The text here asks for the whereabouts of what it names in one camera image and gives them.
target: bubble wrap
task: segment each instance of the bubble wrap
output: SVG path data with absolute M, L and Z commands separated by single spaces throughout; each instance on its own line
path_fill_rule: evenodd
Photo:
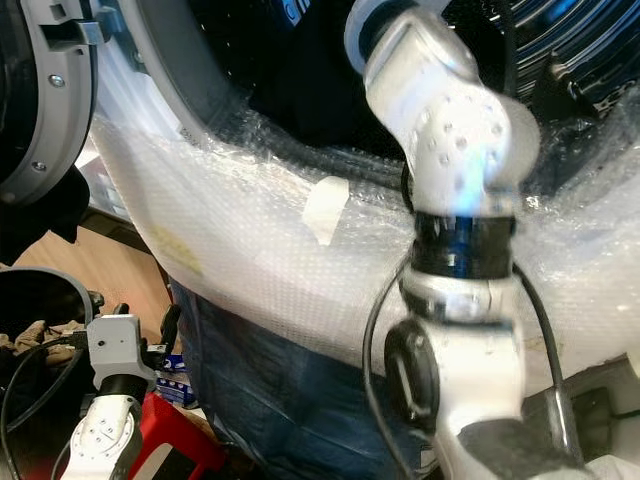
M 99 105 L 117 97 L 108 94 L 110 88 L 101 85 Z M 166 108 L 158 106 L 153 85 L 137 88 L 136 105 L 154 102 L 149 115 Z M 195 147 L 163 134 L 175 130 L 158 127 L 157 116 L 151 127 L 140 121 L 141 108 L 126 122 L 124 107 L 115 109 L 117 121 L 99 108 L 91 135 L 160 264 L 222 308 L 311 350 L 359 365 L 371 304 L 413 239 L 413 221 L 400 194 L 349 181 L 349 198 L 338 212 L 330 243 L 321 245 L 303 212 L 316 183 L 328 173 L 268 151 L 256 155 L 251 144 L 237 147 L 210 139 Z M 549 193 L 540 188 L 549 181 L 538 172 L 541 180 L 528 185 L 520 215 L 516 260 L 548 308 L 565 376 L 640 344 L 640 143 L 632 144 L 638 135 L 629 137 L 633 132 L 625 123 L 625 108 L 622 102 L 616 122 L 617 128 L 626 125 L 627 137 L 609 132 L 597 150 L 579 142 L 574 150 L 585 149 L 583 160 L 572 167 L 569 180 Z M 606 142 L 615 145 L 609 148 Z M 550 377 L 537 321 L 523 292 L 518 305 L 527 338 L 528 392 L 533 393 L 548 386 Z M 377 371 L 382 371 L 386 331 L 404 313 L 394 289 L 374 336 Z

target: small robot arm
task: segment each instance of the small robot arm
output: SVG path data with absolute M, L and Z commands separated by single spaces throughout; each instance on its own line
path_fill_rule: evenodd
M 440 17 L 384 8 L 393 18 L 374 11 L 356 33 L 367 101 L 414 179 L 416 238 L 399 281 L 410 313 L 385 342 L 394 404 L 433 437 L 448 478 L 593 478 L 521 418 L 524 344 L 510 242 L 518 184 L 538 154 L 536 121 L 482 85 L 473 56 Z
M 141 405 L 155 388 L 143 361 L 146 344 L 138 317 L 104 315 L 87 325 L 87 343 L 98 395 L 69 441 L 62 480 L 126 479 L 142 447 Z

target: bolt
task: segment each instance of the bolt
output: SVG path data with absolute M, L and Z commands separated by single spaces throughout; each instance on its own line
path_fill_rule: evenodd
M 60 75 L 49 75 L 49 83 L 56 88 L 62 88 L 66 85 L 64 78 Z

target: white tape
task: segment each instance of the white tape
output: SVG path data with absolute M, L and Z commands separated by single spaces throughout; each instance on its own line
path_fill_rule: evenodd
M 640 345 L 627 350 L 627 358 L 636 377 L 640 378 Z
M 349 181 L 326 177 L 314 185 L 302 212 L 302 222 L 320 245 L 331 245 L 342 210 L 349 199 Z

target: cable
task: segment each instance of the cable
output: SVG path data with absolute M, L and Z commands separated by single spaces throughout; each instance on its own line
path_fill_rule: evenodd
M 62 459 L 70 448 L 71 439 L 67 440 L 67 443 L 64 447 L 62 447 L 62 451 L 58 455 L 58 458 L 56 458 L 56 463 L 53 464 L 53 470 L 51 470 L 51 480 L 58 480 L 58 470 L 60 469 L 60 465 L 62 465 Z
M 411 201 L 411 192 L 409 191 L 410 178 L 411 170 L 409 170 L 409 164 L 405 162 L 402 167 L 402 175 L 400 176 L 400 191 L 402 192 L 402 201 L 409 210 L 409 213 L 413 215 L 413 202 Z
M 516 21 L 509 0 L 493 0 L 500 15 L 500 23 L 504 32 L 504 89 L 503 93 L 515 97 L 518 88 L 518 43 L 516 38 Z
M 81 357 L 82 357 L 82 352 L 81 351 L 77 351 L 76 353 L 74 353 L 73 358 L 71 359 L 71 361 L 69 361 L 69 363 L 64 368 L 62 373 L 60 375 L 58 375 L 58 377 L 54 380 L 54 382 L 47 389 L 47 391 L 44 392 L 42 394 L 42 396 L 40 398 L 38 398 L 38 400 L 36 400 L 33 404 L 31 404 L 31 406 L 29 408 L 27 408 L 24 412 L 22 412 L 18 416 L 18 418 L 14 419 L 9 424 L 9 426 L 7 427 L 7 433 L 13 432 L 16 428 L 18 428 L 24 422 L 29 420 L 29 418 L 31 418 L 38 410 L 40 410 L 40 408 L 45 403 L 47 403 L 51 399 L 51 397 L 53 397 L 56 394 L 56 392 L 58 390 L 60 390 L 60 387 L 62 387 L 64 382 L 67 380 L 67 378 L 69 378 L 69 376 L 73 372 L 73 369 L 75 368 L 75 366 L 80 361 Z
M 542 299 L 531 283 L 531 280 L 529 280 L 529 277 L 527 277 L 522 269 L 515 263 L 513 264 L 513 273 L 520 277 L 520 281 L 522 282 L 524 291 L 527 293 L 527 296 L 531 300 L 533 309 L 535 310 L 536 316 L 538 317 L 540 330 L 542 330 L 542 338 L 544 340 L 545 348 L 547 349 L 547 358 L 549 359 L 549 368 L 551 369 L 551 378 L 553 380 L 553 385 L 556 388 L 561 387 L 562 385 L 564 385 L 564 377 L 562 376 L 562 367 L 560 366 L 558 347 L 556 346 L 556 339 L 553 334 L 553 329 L 551 328 L 551 322 L 549 321 L 547 310 L 544 308 Z
M 2 442 L 2 450 L 4 452 L 5 460 L 7 462 L 7 468 L 9 469 L 9 473 L 11 474 L 11 478 L 13 480 L 20 480 L 20 474 L 18 473 L 15 459 L 13 458 L 13 454 L 11 453 L 11 449 L 9 448 L 9 443 L 7 441 L 8 440 L 7 417 L 9 415 L 9 408 L 8 408 L 9 399 L 11 398 L 11 394 L 13 393 L 13 389 L 16 385 L 18 377 L 20 376 L 20 373 L 22 372 L 24 367 L 27 365 L 27 363 L 29 363 L 29 360 L 31 360 L 38 352 L 46 348 L 52 347 L 54 345 L 60 345 L 62 343 L 67 343 L 67 338 L 65 337 L 57 338 L 55 340 L 51 340 L 50 342 L 43 343 L 42 345 L 37 345 L 35 347 L 32 347 L 25 355 L 24 359 L 22 360 L 22 363 L 20 363 L 20 365 L 18 365 L 18 368 L 16 368 L 16 371 L 13 373 L 13 376 L 11 377 L 11 381 L 7 386 L 7 390 L 5 391 L 4 399 L 2 400 L 2 412 L 0 412 L 0 441 Z
M 613 418 L 616 420 L 625 420 L 627 418 L 640 417 L 640 410 L 631 410 L 630 412 L 616 413 Z
M 393 275 L 388 278 L 380 293 L 376 297 L 373 306 L 371 307 L 371 311 L 369 312 L 369 317 L 367 318 L 367 326 L 364 330 L 364 339 L 362 341 L 362 381 L 364 383 L 364 391 L 367 396 L 367 402 L 369 403 L 369 408 L 371 409 L 371 413 L 373 414 L 373 418 L 376 421 L 378 426 L 378 430 L 380 430 L 380 434 L 382 435 L 382 439 L 384 443 L 387 445 L 393 460 L 396 462 L 396 465 L 400 469 L 402 475 L 412 480 L 414 478 L 411 467 L 407 464 L 407 462 L 402 457 L 402 452 L 398 447 L 398 444 L 393 438 L 393 434 L 387 425 L 387 422 L 384 419 L 384 415 L 382 414 L 382 408 L 378 403 L 378 399 L 376 398 L 376 394 L 373 390 L 373 385 L 371 384 L 371 346 L 373 343 L 373 331 L 375 330 L 376 323 L 378 322 L 378 316 L 380 315 L 380 310 L 382 309 L 382 305 L 391 290 L 391 287 L 395 284 L 400 276 L 400 273 L 404 269 L 404 267 L 409 263 L 409 254 L 405 255 L 405 257 L 400 261 L 398 266 L 396 267 Z
M 550 418 L 552 418 L 552 414 L 555 414 L 553 415 L 556 417 L 554 420 L 560 427 L 558 430 L 552 425 L 552 434 L 557 437 L 559 443 L 566 452 L 572 455 L 579 464 L 582 464 L 582 451 L 580 450 L 580 443 L 578 441 L 571 401 L 564 386 L 560 356 L 558 355 L 558 347 L 556 345 L 556 339 L 553 334 L 551 322 L 549 321 L 549 316 L 547 315 L 542 299 L 531 283 L 531 280 L 529 280 L 529 277 L 527 277 L 516 263 L 513 264 L 513 273 L 520 277 L 522 286 L 531 300 L 533 309 L 538 317 L 538 323 L 540 324 L 540 330 L 542 331 L 542 338 L 547 350 L 549 369 L 551 370 L 551 379 L 553 380 L 553 388 L 555 390 L 553 392 L 553 400 L 549 405 L 549 414 Z

